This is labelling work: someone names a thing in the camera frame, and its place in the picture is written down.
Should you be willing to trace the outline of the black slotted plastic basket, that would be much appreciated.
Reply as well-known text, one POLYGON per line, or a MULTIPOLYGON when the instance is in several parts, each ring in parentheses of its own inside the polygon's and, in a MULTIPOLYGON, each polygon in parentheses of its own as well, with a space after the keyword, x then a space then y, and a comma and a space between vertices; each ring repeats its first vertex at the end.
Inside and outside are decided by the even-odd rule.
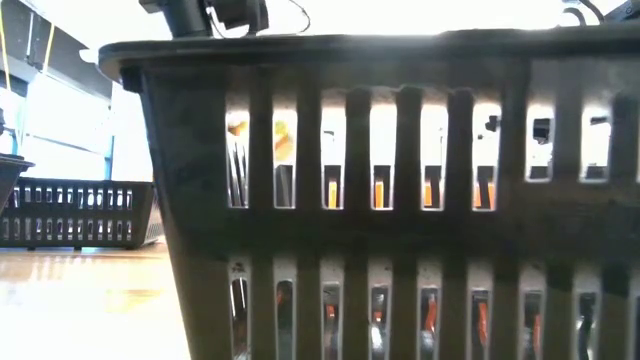
POLYGON ((127 42, 99 66, 141 98, 193 360, 640 359, 640 26, 127 42))
POLYGON ((0 214, 20 174, 33 166, 34 163, 22 156, 0 153, 0 214))
POLYGON ((151 182, 20 177, 0 214, 0 247, 138 249, 164 235, 151 182))

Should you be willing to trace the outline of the orange plastic mesh basket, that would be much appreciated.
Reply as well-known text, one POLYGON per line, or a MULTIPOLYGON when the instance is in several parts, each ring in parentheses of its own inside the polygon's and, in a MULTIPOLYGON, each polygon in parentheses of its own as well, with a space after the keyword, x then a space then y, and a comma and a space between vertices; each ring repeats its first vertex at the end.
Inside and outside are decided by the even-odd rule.
MULTIPOLYGON (((435 190, 435 186, 431 184, 431 179, 428 178, 424 185, 424 197, 423 206, 425 208, 434 208, 435 200, 440 192, 435 190)), ((374 186, 374 208, 383 209, 383 201, 387 195, 385 191, 385 185, 382 180, 376 180, 374 186)), ((339 205, 338 183, 336 180, 330 180, 328 189, 324 194, 325 204, 329 209, 337 209, 339 205)), ((496 206, 496 186, 493 181, 476 182, 473 191, 473 209, 476 210, 494 210, 496 206)), ((533 315, 533 321, 531 324, 526 323, 526 326, 530 332, 528 340, 533 345, 533 348, 538 351, 540 348, 540 332, 541 332, 541 319, 540 314, 536 312, 533 315)))

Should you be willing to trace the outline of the blue metal post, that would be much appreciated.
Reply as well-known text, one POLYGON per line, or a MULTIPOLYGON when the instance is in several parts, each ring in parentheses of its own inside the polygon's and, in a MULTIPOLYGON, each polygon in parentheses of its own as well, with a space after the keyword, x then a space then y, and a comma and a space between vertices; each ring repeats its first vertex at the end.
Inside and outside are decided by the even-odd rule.
POLYGON ((104 162, 104 178, 106 180, 112 179, 113 172, 113 160, 114 160, 114 144, 115 144, 115 136, 112 135, 108 140, 107 150, 105 152, 104 162))

